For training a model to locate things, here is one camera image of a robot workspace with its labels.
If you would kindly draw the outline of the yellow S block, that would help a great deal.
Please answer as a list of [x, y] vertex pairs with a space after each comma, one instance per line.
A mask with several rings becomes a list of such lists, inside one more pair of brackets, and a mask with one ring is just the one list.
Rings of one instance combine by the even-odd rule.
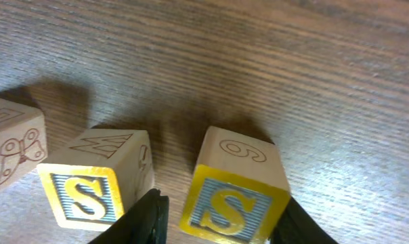
[[216, 243], [265, 243], [290, 198], [275, 144], [210, 126], [179, 227]]
[[105, 231], [154, 188], [146, 130], [88, 129], [37, 171], [62, 228]]

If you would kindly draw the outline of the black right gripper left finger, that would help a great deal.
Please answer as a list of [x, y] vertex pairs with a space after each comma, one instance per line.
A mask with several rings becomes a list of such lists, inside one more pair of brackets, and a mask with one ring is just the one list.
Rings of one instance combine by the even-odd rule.
[[89, 244], [165, 244], [168, 219], [169, 197], [153, 188]]

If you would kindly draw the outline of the green R block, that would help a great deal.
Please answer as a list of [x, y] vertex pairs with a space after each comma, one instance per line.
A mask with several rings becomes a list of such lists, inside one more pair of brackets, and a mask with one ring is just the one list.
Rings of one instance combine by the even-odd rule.
[[0, 98], [0, 191], [47, 156], [43, 112]]

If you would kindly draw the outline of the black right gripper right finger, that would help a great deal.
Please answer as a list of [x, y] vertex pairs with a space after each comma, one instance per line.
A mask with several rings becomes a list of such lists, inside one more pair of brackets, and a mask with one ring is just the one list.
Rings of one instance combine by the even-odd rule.
[[291, 197], [275, 229], [271, 244], [338, 244]]

